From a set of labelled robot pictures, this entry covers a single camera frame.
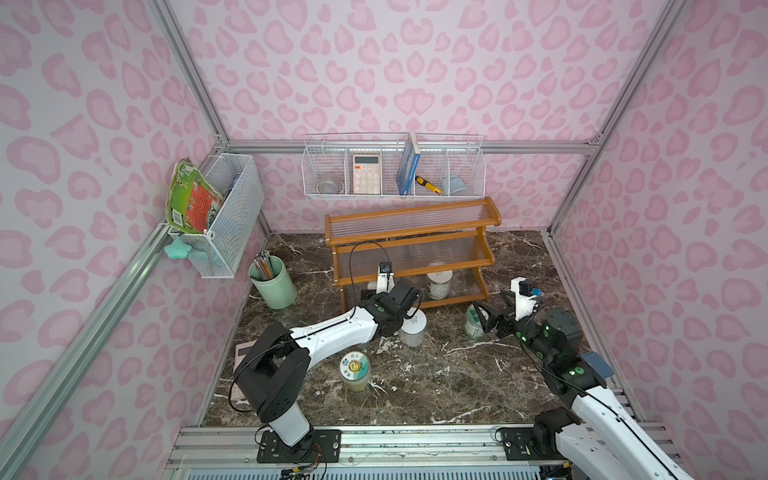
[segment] picture book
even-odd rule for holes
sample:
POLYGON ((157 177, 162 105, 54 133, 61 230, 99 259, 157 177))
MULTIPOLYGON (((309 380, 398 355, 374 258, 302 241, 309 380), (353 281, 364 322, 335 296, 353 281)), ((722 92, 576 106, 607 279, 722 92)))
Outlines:
POLYGON ((421 156, 422 150, 419 148, 416 134, 411 132, 402 152, 400 168, 397 170, 397 190, 401 195, 407 195, 411 190, 413 177, 416 175, 416 165, 419 164, 421 156))
POLYGON ((165 205, 167 222, 173 228, 183 233, 203 233, 223 203, 223 195, 208 184, 189 158, 176 165, 165 205))

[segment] blue book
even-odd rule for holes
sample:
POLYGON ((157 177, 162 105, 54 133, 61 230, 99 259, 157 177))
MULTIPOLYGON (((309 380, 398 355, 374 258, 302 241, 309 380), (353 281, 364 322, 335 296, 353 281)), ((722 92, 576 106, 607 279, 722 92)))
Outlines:
POLYGON ((416 141, 416 134, 411 132, 402 152, 400 168, 397 170, 397 190, 401 195, 407 195, 411 190, 413 177, 416 175, 416 165, 419 164, 421 156, 422 149, 419 148, 419 142, 416 141))

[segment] white jar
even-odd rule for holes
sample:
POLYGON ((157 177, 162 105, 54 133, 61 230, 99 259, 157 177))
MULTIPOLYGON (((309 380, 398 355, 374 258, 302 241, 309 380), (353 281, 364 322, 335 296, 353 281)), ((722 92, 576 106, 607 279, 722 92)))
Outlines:
POLYGON ((407 346, 419 346, 424 342, 424 336, 427 333, 427 315, 415 308, 411 308, 408 314, 413 315, 413 318, 402 321, 400 341, 407 346))
MULTIPOLYGON (((488 314, 481 310, 482 315, 485 317, 485 320, 488 320, 488 314)), ((485 332, 482 329, 482 324, 480 323, 480 318, 478 316, 477 310, 475 310, 475 306, 470 304, 469 308, 467 309, 467 315, 466 315, 467 321, 464 322, 464 333, 466 336, 473 340, 480 340, 485 336, 485 332)))
POLYGON ((427 273, 427 295, 433 300, 442 300, 451 291, 453 270, 427 273))
POLYGON ((368 357, 362 352, 349 352, 339 362, 341 380, 350 392, 362 392, 371 379, 368 357))

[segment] calculator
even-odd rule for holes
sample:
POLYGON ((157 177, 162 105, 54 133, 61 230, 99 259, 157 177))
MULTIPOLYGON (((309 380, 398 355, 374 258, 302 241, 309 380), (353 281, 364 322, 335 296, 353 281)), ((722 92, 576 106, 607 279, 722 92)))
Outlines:
POLYGON ((355 194, 381 195, 381 155, 353 155, 353 187, 355 194))

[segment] metal rail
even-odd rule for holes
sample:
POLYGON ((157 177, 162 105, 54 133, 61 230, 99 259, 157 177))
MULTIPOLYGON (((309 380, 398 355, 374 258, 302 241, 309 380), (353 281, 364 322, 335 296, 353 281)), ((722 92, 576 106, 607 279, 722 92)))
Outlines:
MULTIPOLYGON (((200 169, 206 171, 220 151, 221 146, 215 147, 200 169)), ((166 223, 155 227, 5 433, 0 443, 0 478, 16 478, 35 453, 157 265, 163 247, 170 242, 169 230, 166 223)))
POLYGON ((581 168, 576 173, 576 176, 563 196, 563 201, 560 203, 558 210, 554 213, 554 217, 552 217, 552 223, 549 228, 553 234, 557 233, 562 227, 571 208, 576 204, 576 200, 578 199, 581 190, 584 188, 592 171, 599 163, 602 154, 608 145, 608 142, 611 141, 614 132, 617 130, 621 119, 624 118, 624 114, 627 113, 635 95, 641 89, 643 83, 653 69, 656 60, 667 47, 667 44, 672 38, 672 34, 680 24, 683 13, 690 3, 692 3, 691 0, 667 0, 667 3, 664 4, 664 7, 661 9, 661 13, 654 24, 653 30, 651 30, 643 49, 637 56, 637 60, 634 62, 632 70, 627 76, 627 81, 624 82, 624 85, 619 90, 616 100, 613 105, 611 105, 611 109, 607 114, 600 132, 592 141, 593 144, 598 146, 597 150, 581 165, 581 168))
POLYGON ((632 389, 629 388, 629 382, 627 377, 619 369, 618 362, 611 353, 611 348, 608 345, 605 336, 602 333, 602 328, 595 321, 594 317, 589 313, 589 303, 587 302, 584 293, 575 281, 576 276, 568 266, 568 262, 565 261, 557 242, 550 235, 549 232, 543 232, 541 236, 544 238, 544 245, 547 247, 549 257, 552 258, 554 268, 558 271, 560 280, 563 283, 565 292, 568 294, 568 299, 571 301, 571 305, 574 307, 574 312, 578 318, 579 325, 584 330, 584 334, 587 336, 589 346, 602 356, 608 365, 614 370, 614 376, 611 379, 619 389, 622 389, 629 404, 633 407, 632 412, 635 419, 638 422, 647 419, 645 413, 638 406, 640 403, 637 401, 637 397, 632 393, 632 389))
MULTIPOLYGON (((419 141, 422 147, 428 147, 429 141, 419 141)), ((450 144, 450 141, 437 142, 441 146, 450 144)), ((361 141, 361 140, 334 140, 325 141, 328 147, 396 147, 397 142, 391 140, 361 141)), ((457 145, 465 142, 456 141, 457 145)), ((232 140, 227 145, 228 151, 234 154, 302 154, 306 144, 303 140, 232 140)), ((593 154, 597 145, 590 145, 583 141, 483 141, 484 154, 593 154)))
POLYGON ((187 80, 195 99, 197 99, 200 113, 205 117, 208 127, 217 139, 217 144, 228 142, 230 135, 227 133, 214 100, 205 86, 203 76, 197 68, 197 63, 192 57, 187 41, 184 40, 184 32, 179 26, 174 10, 168 5, 167 0, 147 0, 147 3, 154 13, 158 28, 163 32, 174 53, 181 73, 187 80))
MULTIPOLYGON (((479 467, 502 465, 560 465, 561 461, 508 462, 503 445, 494 437, 502 427, 514 425, 354 425, 316 427, 340 429, 339 470, 367 467, 479 467)), ((679 455, 669 432, 655 422, 641 423, 648 435, 676 462, 679 455)), ((225 471, 247 464, 256 474, 275 465, 257 463, 256 427, 185 428, 176 440, 166 472, 215 468, 225 471)))

